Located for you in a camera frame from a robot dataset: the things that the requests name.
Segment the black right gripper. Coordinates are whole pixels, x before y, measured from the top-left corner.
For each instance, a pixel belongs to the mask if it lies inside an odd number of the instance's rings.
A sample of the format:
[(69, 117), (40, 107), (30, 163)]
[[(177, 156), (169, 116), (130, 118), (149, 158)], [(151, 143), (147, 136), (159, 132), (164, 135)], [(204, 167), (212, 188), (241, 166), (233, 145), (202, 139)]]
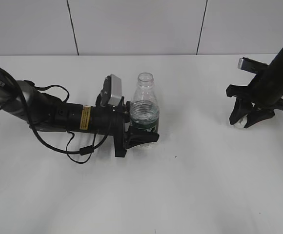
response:
[(231, 125), (236, 124), (241, 118), (246, 116), (247, 122), (244, 128), (249, 128), (258, 122), (273, 118), (275, 116), (273, 110), (283, 111), (282, 98), (274, 104), (264, 104), (263, 101), (259, 101), (256, 97), (253, 97), (248, 86), (230, 84), (226, 89), (226, 95), (230, 98), (236, 98), (233, 111), (229, 117)]

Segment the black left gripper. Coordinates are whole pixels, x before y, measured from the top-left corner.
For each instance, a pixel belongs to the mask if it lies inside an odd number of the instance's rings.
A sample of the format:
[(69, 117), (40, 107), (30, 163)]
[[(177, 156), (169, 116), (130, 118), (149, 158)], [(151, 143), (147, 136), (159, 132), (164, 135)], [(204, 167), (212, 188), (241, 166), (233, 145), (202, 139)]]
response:
[(125, 133), (125, 124), (130, 118), (130, 101), (124, 102), (122, 98), (118, 106), (101, 106), (101, 99), (96, 99), (90, 112), (90, 133), (103, 135), (103, 139), (94, 146), (99, 148), (108, 136), (113, 137), (115, 157), (125, 157), (127, 149), (157, 142), (159, 134), (148, 132), (130, 126)]

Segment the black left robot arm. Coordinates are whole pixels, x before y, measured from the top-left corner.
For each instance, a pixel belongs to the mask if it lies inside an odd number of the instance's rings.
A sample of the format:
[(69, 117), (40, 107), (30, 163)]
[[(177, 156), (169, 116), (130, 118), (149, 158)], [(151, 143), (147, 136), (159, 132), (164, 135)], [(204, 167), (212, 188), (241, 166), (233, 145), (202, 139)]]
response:
[[(157, 142), (159, 134), (133, 126), (130, 102), (124, 102), (121, 79), (114, 74), (104, 79), (95, 106), (69, 103), (68, 99), (46, 93), (49, 86), (37, 87), (29, 80), (15, 80), (0, 67), (0, 111), (27, 122), (36, 138), (47, 148), (67, 155), (90, 155), (108, 136), (113, 137), (115, 156), (125, 157), (126, 151), (138, 145)], [(61, 150), (46, 143), (40, 132), (75, 132), (102, 135), (98, 143), (77, 151)]]

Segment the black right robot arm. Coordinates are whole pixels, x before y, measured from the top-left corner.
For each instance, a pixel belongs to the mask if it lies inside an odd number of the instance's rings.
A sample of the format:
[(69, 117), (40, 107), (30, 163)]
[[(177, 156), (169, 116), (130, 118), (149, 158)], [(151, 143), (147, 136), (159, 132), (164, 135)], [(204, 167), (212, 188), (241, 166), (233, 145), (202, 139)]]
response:
[(249, 58), (240, 58), (238, 68), (255, 76), (247, 86), (230, 84), (228, 97), (235, 97), (235, 105), (229, 117), (231, 125), (249, 128), (283, 111), (283, 47), (270, 64)]

